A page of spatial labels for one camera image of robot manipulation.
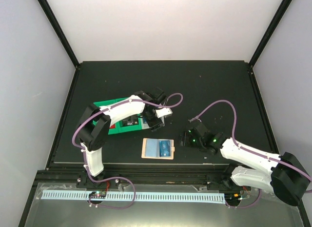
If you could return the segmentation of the tan leather card holder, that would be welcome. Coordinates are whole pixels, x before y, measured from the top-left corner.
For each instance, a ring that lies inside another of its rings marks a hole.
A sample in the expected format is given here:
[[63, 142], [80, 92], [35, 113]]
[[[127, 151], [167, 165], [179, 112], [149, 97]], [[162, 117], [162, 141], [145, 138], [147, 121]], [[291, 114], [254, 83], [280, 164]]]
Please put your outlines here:
[[174, 153], [175, 153], [174, 140], [169, 140], [171, 144], [171, 156], [170, 157], [159, 156], [159, 141], [160, 140], [169, 140], [169, 139], [144, 138], [143, 143], [142, 143], [141, 157], [143, 159], [173, 160]]

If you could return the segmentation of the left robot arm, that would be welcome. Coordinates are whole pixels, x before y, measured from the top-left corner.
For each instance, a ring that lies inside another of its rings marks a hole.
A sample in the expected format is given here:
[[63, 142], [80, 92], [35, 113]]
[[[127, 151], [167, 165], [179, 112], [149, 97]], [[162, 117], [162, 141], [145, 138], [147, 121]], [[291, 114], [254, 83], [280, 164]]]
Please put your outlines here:
[[141, 115], [149, 129], [156, 131], [164, 126], [159, 111], [165, 109], [161, 104], [166, 99], [164, 91], [157, 88], [152, 93], [138, 91], [117, 103], [101, 107], [91, 104], [85, 109], [72, 137], [72, 144], [81, 148], [89, 184], [93, 187], [104, 184], [102, 148], [111, 125], [133, 115]]

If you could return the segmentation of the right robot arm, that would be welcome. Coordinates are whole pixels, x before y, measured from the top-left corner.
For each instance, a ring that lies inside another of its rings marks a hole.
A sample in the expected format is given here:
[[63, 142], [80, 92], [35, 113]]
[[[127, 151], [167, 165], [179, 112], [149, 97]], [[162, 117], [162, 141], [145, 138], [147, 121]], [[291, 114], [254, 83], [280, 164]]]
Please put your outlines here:
[[232, 172], [221, 178], [226, 189], [251, 186], [273, 193], [288, 205], [298, 206], [311, 183], [309, 174], [293, 154], [263, 152], [221, 132], [213, 133], [199, 120], [190, 122], [182, 132], [181, 145], [211, 155], [220, 153], [223, 158], [238, 162]]

